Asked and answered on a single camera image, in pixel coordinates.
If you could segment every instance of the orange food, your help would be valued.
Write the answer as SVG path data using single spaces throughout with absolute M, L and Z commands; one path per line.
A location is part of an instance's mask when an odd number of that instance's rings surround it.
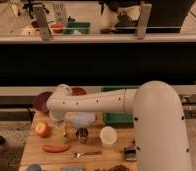
M 73 96 L 86 95 L 86 94 L 87 94 L 86 90 L 84 90 L 81 87 L 73 87 L 72 88 L 72 95 Z
M 49 153 L 60 153 L 60 152 L 67 151 L 70 148 L 71 148 L 71 146 L 68 144 L 64 144 L 64 145 L 60 145 L 60 146 L 53 146 L 53 145 L 44 144 L 42 146 L 43 151 L 49 152 Z
M 47 137 L 50 135 L 51 127 L 46 122 L 39 122 L 35 126 L 35 132 L 41 137 Z
M 52 28 L 52 31 L 54 33 L 62 33 L 63 32 L 63 28 L 64 28 L 64 24 L 62 23 L 56 23 L 50 26 Z

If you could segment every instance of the fork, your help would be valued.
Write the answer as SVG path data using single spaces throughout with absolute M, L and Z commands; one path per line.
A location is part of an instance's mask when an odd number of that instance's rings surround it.
M 101 155 L 102 151 L 94 151 L 94 152 L 86 152 L 86 153 L 79 153 L 79 152 L 71 152 L 72 158 L 79 158 L 84 155 Z

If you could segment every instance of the sliced apple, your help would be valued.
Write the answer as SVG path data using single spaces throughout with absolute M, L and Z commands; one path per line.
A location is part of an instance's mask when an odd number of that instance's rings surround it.
M 51 132 L 51 127 L 46 122 L 39 122 L 35 126 L 35 132 L 41 137 L 47 137 Z

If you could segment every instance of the purple plate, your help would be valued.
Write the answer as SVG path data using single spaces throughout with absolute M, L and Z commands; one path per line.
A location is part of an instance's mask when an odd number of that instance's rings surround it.
M 48 113 L 49 109 L 46 106 L 46 102 L 51 95 L 52 95 L 52 92 L 50 92 L 50 91 L 45 91 L 45 92 L 37 95 L 33 99 L 33 102 L 32 102 L 34 109 L 36 109 L 40 112 L 43 112 L 43 113 Z

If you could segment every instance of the wooden table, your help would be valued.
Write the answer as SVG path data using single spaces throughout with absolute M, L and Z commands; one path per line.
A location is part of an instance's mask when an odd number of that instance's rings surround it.
M 52 134 L 48 138 L 41 138 L 35 134 L 34 127 L 39 121 L 46 121 L 53 127 Z M 83 167 L 85 171 L 93 171 L 94 169 L 109 169 L 113 166 L 124 164 L 131 171 L 136 171 L 136 162 L 124 161 L 124 147 L 131 145 L 134 140 L 133 128 L 119 128 L 117 130 L 118 140 L 111 148 L 103 147 L 99 137 L 101 128 L 104 127 L 102 114 L 97 113 L 97 121 L 88 128 L 89 135 L 86 144 L 80 144 L 76 138 L 76 129 L 70 123 L 66 124 L 68 137 L 63 137 L 57 129 L 54 129 L 52 121 L 47 114 L 36 112 L 29 137 L 27 139 L 23 152 L 19 171 L 24 171 L 30 164 L 37 163 L 45 171 L 59 171 L 63 167 Z M 69 143 L 71 148 L 63 153 L 47 153 L 42 151 L 43 144 L 59 145 Z M 89 152 L 102 151 L 102 155 L 82 156 L 80 158 L 71 158 L 70 152 Z

